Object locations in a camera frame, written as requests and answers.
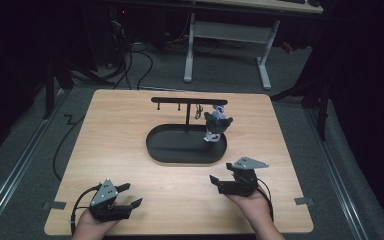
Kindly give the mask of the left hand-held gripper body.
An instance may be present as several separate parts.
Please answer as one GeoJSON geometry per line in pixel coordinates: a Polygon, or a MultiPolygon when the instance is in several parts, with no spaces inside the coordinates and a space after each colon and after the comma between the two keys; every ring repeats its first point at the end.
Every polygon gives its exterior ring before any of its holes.
{"type": "Polygon", "coordinates": [[[109,178],[105,179],[89,205],[92,216],[100,222],[128,219],[133,209],[130,205],[117,206],[118,195],[116,185],[109,178]]]}

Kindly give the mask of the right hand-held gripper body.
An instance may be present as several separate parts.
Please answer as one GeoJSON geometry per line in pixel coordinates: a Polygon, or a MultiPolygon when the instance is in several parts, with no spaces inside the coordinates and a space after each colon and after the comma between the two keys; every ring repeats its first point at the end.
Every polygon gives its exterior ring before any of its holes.
{"type": "Polygon", "coordinates": [[[259,189],[258,177],[255,170],[260,168],[268,168],[267,163],[249,158],[241,157],[236,162],[232,163],[239,170],[233,173],[233,181],[226,182],[226,192],[224,195],[237,195],[248,197],[254,191],[259,191],[261,194],[263,192],[259,189]]]}

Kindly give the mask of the black and white plush keychain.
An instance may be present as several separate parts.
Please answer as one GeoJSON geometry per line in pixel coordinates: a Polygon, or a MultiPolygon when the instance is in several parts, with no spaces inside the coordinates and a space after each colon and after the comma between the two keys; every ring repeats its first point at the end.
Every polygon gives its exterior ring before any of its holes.
{"type": "Polygon", "coordinates": [[[213,112],[205,112],[206,134],[204,140],[207,142],[218,142],[221,135],[232,124],[233,118],[225,115],[223,105],[214,105],[213,112]]]}

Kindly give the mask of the white-legged wooden desk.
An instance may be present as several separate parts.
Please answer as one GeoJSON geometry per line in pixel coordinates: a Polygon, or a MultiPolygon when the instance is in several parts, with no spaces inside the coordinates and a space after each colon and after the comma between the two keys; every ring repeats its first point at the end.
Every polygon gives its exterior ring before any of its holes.
{"type": "MultiPolygon", "coordinates": [[[[233,7],[235,10],[246,8],[249,10],[265,10],[269,13],[304,14],[316,16],[323,13],[320,5],[313,0],[191,0],[191,4],[197,7],[199,3],[212,4],[220,7],[233,7]]],[[[256,58],[262,87],[271,89],[271,82],[267,73],[266,61],[275,40],[280,18],[270,20],[268,26],[257,24],[227,23],[217,20],[197,20],[191,13],[189,18],[188,52],[185,60],[183,80],[190,83],[193,79],[194,65],[194,40],[196,38],[226,40],[243,43],[263,44],[265,48],[262,55],[256,58]]]]}

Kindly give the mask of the black metal stand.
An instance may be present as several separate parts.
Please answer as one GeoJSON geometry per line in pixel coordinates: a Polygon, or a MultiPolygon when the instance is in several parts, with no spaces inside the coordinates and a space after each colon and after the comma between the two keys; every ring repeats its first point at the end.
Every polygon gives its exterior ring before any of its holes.
{"type": "Polygon", "coordinates": [[[319,78],[295,86],[271,96],[272,101],[279,101],[289,96],[302,96],[301,106],[304,109],[318,108],[316,130],[322,141],[326,140],[325,125],[328,118],[328,100],[331,81],[329,78],[319,78]]]}
{"type": "Polygon", "coordinates": [[[56,108],[55,83],[58,83],[62,90],[71,91],[74,87],[71,71],[74,70],[88,79],[102,85],[110,85],[110,82],[102,77],[92,73],[86,68],[80,67],[66,58],[52,58],[46,66],[45,80],[45,119],[49,119],[54,109],[56,108]]]}

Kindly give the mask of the metal floor rail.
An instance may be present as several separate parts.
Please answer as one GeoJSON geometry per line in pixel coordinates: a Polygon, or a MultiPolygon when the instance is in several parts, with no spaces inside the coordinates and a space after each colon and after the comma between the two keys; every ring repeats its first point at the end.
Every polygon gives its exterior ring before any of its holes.
{"type": "Polygon", "coordinates": [[[9,173],[5,182],[0,185],[0,216],[3,210],[5,209],[7,203],[11,199],[13,193],[17,189],[30,163],[32,162],[33,155],[40,141],[43,139],[43,136],[47,131],[48,126],[50,125],[56,112],[59,110],[60,106],[65,102],[69,94],[69,90],[58,91],[57,95],[55,96],[54,107],[50,110],[49,113],[45,114],[44,118],[40,121],[39,125],[35,129],[35,132],[33,133],[23,152],[17,159],[17,162],[11,168],[11,172],[9,173]]]}
{"type": "Polygon", "coordinates": [[[319,148],[321,149],[329,178],[331,179],[331,183],[335,191],[336,197],[338,199],[342,212],[346,218],[348,226],[352,232],[354,240],[369,240],[367,232],[361,222],[358,211],[354,204],[354,201],[351,199],[349,191],[347,190],[344,181],[335,164],[333,155],[326,141],[321,138],[318,132],[317,119],[315,114],[312,110],[308,109],[304,109],[303,112],[306,116],[307,121],[310,124],[313,134],[315,135],[319,148]]]}

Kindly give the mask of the black hook rack with tray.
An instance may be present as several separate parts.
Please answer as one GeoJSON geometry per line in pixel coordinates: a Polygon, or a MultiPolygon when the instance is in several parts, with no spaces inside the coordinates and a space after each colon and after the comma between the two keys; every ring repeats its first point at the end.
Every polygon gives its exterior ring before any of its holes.
{"type": "Polygon", "coordinates": [[[223,133],[218,142],[204,140],[205,124],[191,124],[191,108],[203,105],[223,105],[225,99],[152,97],[151,101],[160,105],[176,104],[178,110],[186,106],[183,124],[161,124],[154,127],[147,135],[146,147],[149,155],[156,161],[166,164],[213,164],[219,161],[227,150],[227,138],[223,133]]]}

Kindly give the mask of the person's right hand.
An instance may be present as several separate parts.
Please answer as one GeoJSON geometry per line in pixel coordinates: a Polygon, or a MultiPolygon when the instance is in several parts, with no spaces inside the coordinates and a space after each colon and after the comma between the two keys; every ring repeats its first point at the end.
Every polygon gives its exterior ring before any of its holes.
{"type": "Polygon", "coordinates": [[[227,198],[239,208],[252,229],[252,224],[257,220],[270,219],[272,221],[268,202],[259,191],[254,191],[248,197],[227,195],[227,198]]]}

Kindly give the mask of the person's left hand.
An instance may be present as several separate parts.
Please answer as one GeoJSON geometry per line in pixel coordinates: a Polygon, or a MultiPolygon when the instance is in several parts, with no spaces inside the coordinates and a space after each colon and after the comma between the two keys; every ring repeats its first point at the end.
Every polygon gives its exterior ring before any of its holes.
{"type": "Polygon", "coordinates": [[[100,222],[86,209],[78,220],[72,240],[103,240],[105,235],[118,223],[119,220],[100,222]]]}

